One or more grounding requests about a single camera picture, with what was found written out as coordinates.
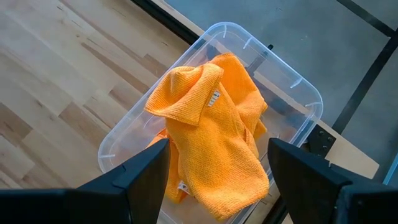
clear plastic bin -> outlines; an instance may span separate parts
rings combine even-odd
[[[323,111],[318,90],[241,26],[220,22],[211,26],[171,67],[199,66],[215,55],[234,53],[246,67],[269,105],[261,119],[268,133],[257,141],[261,163],[270,183],[273,176],[267,161],[267,142],[277,137],[300,146],[320,119]],[[144,150],[164,128],[163,118],[144,111],[154,86],[135,104],[105,137],[98,151],[101,170],[107,172]],[[255,205],[224,223],[242,223]],[[181,204],[164,198],[158,223],[217,223],[194,198]]]

